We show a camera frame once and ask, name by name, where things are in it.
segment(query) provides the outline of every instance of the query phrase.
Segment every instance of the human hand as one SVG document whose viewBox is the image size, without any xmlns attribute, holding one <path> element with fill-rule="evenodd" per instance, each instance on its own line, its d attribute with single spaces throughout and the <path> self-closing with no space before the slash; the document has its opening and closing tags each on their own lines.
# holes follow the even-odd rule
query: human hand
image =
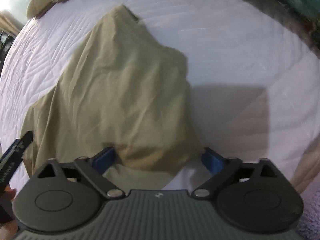
<svg viewBox="0 0 320 240">
<path fill-rule="evenodd" d="M 5 193 L 10 200 L 13 200 L 17 190 L 9 186 L 5 188 Z M 18 224 L 15 220 L 7 222 L 0 226 L 0 240 L 11 240 L 18 231 Z"/>
</svg>

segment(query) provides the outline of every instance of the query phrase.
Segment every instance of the black circular disc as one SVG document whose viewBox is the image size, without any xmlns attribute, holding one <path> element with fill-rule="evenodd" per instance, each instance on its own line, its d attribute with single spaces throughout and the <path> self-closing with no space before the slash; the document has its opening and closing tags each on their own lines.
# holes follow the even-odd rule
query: black circular disc
<svg viewBox="0 0 320 240">
<path fill-rule="evenodd" d="M 287 231 L 296 225 L 303 203 L 292 187 L 264 178 L 232 184 L 218 194 L 216 208 L 232 225 L 262 234 Z"/>
<path fill-rule="evenodd" d="M 16 218 L 27 228 L 60 232 L 90 220 L 100 208 L 100 197 L 80 183 L 43 178 L 26 184 L 12 207 Z"/>
</svg>

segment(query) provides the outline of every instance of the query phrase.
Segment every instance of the white quilted bedspread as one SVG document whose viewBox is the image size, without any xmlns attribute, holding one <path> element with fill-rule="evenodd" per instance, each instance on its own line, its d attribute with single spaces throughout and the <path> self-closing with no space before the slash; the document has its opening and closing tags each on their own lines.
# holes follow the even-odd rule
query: white quilted bedspread
<svg viewBox="0 0 320 240">
<path fill-rule="evenodd" d="M 203 145 L 246 161 L 268 157 L 292 177 L 320 131 L 319 59 L 274 0 L 70 0 L 55 5 L 26 24 L 6 58 L 0 79 L 3 150 L 20 136 L 29 106 L 56 84 L 84 35 L 120 3 L 143 18 L 160 43 L 188 57 L 192 116 Z M 186 176 L 192 179 L 195 172 Z M 27 180 L 21 166 L 11 186 L 20 190 Z"/>
</svg>

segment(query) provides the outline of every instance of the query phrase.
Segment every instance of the metal screw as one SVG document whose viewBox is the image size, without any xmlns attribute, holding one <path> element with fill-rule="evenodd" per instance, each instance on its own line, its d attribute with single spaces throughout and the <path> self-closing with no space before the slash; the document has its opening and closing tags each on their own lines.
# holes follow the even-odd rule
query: metal screw
<svg viewBox="0 0 320 240">
<path fill-rule="evenodd" d="M 207 189 L 201 188 L 195 191 L 195 195 L 196 197 L 207 197 L 210 195 L 210 192 Z"/>
<path fill-rule="evenodd" d="M 123 192 L 120 189 L 111 189 L 111 190 L 108 190 L 107 192 L 107 196 L 111 198 L 120 197 L 122 194 Z"/>
</svg>

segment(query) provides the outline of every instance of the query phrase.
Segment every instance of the curtain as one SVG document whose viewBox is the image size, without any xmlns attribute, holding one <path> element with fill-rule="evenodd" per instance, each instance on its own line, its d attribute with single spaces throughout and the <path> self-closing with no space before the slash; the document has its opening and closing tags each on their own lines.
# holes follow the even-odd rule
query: curtain
<svg viewBox="0 0 320 240">
<path fill-rule="evenodd" d="M 22 27 L 23 25 L 15 20 L 10 12 L 0 12 L 0 30 L 5 31 L 6 33 L 15 37 L 19 34 Z"/>
</svg>

